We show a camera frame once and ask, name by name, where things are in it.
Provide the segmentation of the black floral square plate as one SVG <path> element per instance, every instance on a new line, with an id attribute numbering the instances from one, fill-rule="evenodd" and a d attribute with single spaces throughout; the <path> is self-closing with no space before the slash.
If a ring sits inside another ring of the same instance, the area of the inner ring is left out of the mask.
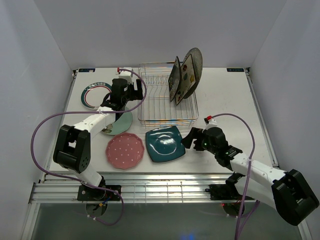
<path id="1" fill-rule="evenodd" d="M 181 81 L 181 63 L 178 56 L 175 57 L 175 61 L 168 78 L 169 86 L 169 100 L 172 102 L 178 92 L 178 88 Z"/>

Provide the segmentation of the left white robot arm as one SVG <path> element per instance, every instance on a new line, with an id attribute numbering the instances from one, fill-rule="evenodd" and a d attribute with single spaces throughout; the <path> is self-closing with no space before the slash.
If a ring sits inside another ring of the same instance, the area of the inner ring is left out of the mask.
<path id="1" fill-rule="evenodd" d="M 86 119 L 74 125 L 63 125 L 59 129 L 53 161 L 68 171 L 74 173 L 82 182 L 84 190 L 95 200 L 106 195 L 104 178 L 92 167 L 91 140 L 107 126 L 117 122 L 129 111 L 126 105 L 130 101 L 143 101 L 146 93 L 143 92 L 145 83 L 138 78 L 136 87 L 125 78 L 112 80 L 111 92 L 102 100 L 102 103 Z"/>

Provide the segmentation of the pink dotted plate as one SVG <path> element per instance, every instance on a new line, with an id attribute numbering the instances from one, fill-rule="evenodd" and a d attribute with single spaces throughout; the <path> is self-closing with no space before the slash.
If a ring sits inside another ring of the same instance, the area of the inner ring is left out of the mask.
<path id="1" fill-rule="evenodd" d="M 134 133 L 124 132 L 114 136 L 107 144 L 107 162 L 116 169 L 128 170 L 136 167 L 143 159 L 143 141 Z"/>

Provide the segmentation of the teal square plate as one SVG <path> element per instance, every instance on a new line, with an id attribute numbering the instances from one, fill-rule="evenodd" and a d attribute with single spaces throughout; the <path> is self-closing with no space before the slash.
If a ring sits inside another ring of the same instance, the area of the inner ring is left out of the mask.
<path id="1" fill-rule="evenodd" d="M 145 133 L 145 145 L 153 163 L 174 161 L 186 154 L 179 129 L 172 126 L 156 128 Z"/>

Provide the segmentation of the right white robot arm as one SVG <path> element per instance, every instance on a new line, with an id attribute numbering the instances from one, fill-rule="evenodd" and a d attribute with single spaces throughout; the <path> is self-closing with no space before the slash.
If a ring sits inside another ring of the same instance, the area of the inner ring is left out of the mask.
<path id="1" fill-rule="evenodd" d="M 233 172 L 226 180 L 225 189 L 232 199 L 245 191 L 246 196 L 276 209 L 293 226 L 300 224 L 320 205 L 301 172 L 284 171 L 250 160 L 241 149 L 228 143 L 219 127 L 193 127 L 181 143 L 187 149 L 210 152 L 222 167 Z"/>

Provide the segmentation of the cream floral square plate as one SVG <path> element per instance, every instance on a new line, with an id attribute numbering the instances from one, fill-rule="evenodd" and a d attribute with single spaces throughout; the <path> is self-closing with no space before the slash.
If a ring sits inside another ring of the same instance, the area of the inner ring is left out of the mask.
<path id="1" fill-rule="evenodd" d="M 180 67 L 181 80 L 175 95 L 175 103 L 179 105 L 180 102 L 187 95 L 189 89 L 196 83 L 195 70 L 193 64 L 193 57 L 190 54 Z"/>

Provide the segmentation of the speckled round plate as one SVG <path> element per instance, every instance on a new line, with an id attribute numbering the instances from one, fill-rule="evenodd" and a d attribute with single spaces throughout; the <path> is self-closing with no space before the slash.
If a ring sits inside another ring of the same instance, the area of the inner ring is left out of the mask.
<path id="1" fill-rule="evenodd" d="M 189 55 L 192 55 L 193 68 L 194 68 L 194 74 L 195 74 L 195 84 L 188 90 L 188 92 L 184 96 L 184 99 L 189 98 L 193 94 L 193 92 L 196 90 L 201 80 L 202 71 L 203 71 L 203 56 L 201 51 L 197 47 L 193 47 L 187 52 L 187 54 L 183 59 L 183 62 L 189 57 Z"/>

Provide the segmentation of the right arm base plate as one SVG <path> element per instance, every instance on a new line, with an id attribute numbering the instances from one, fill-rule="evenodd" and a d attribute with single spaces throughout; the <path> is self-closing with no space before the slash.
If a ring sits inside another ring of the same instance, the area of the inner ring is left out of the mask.
<path id="1" fill-rule="evenodd" d="M 227 184 L 210 184 L 204 191 L 210 194 L 211 200 L 240 201 L 242 199 L 242 195 L 237 191 L 236 187 Z"/>

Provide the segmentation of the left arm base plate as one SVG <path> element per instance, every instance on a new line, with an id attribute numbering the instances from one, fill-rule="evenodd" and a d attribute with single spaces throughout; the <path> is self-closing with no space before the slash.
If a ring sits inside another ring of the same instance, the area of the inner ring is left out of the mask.
<path id="1" fill-rule="evenodd" d="M 120 197 L 112 192 L 106 190 L 100 190 L 96 188 L 91 188 L 88 186 L 81 185 L 78 188 L 77 201 L 105 201 L 109 199 L 110 201 L 120 201 Z"/>

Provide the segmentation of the wire dish rack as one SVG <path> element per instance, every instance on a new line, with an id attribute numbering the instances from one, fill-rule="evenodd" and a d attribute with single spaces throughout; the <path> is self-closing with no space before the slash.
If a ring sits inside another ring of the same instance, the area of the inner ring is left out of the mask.
<path id="1" fill-rule="evenodd" d="M 138 74 L 147 87 L 143 103 L 138 107 L 140 123 L 148 127 L 190 127 L 199 117 L 196 94 L 183 99 L 179 105 L 170 101 L 169 76 L 174 62 L 148 62 L 138 67 Z"/>

